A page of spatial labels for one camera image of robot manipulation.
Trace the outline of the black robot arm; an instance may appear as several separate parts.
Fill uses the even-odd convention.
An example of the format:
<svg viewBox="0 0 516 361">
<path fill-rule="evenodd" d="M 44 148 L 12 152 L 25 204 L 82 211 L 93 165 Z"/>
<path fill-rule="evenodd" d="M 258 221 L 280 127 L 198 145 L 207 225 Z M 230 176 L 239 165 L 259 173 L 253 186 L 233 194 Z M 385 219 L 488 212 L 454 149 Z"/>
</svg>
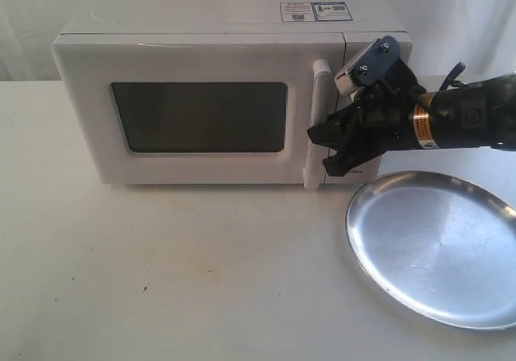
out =
<svg viewBox="0 0 516 361">
<path fill-rule="evenodd" d="M 472 83 L 446 79 L 440 90 L 428 91 L 405 68 L 360 89 L 350 106 L 307 134 L 334 151 L 322 162 L 329 176 L 344 176 L 387 151 L 514 151 L 515 75 Z"/>
</svg>

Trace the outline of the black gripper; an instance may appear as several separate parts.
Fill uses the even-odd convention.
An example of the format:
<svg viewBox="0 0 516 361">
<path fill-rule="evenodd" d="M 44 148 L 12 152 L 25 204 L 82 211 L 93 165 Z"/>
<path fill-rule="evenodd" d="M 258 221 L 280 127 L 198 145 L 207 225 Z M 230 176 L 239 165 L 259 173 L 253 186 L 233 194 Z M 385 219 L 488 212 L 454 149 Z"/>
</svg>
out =
<svg viewBox="0 0 516 361">
<path fill-rule="evenodd" d="M 359 110 L 348 106 L 307 130 L 313 144 L 335 151 L 322 161 L 328 176 L 342 177 L 387 151 L 419 150 L 414 130 L 417 97 L 426 90 L 406 64 L 394 65 L 375 86 L 359 94 L 362 135 L 352 136 Z"/>
</svg>

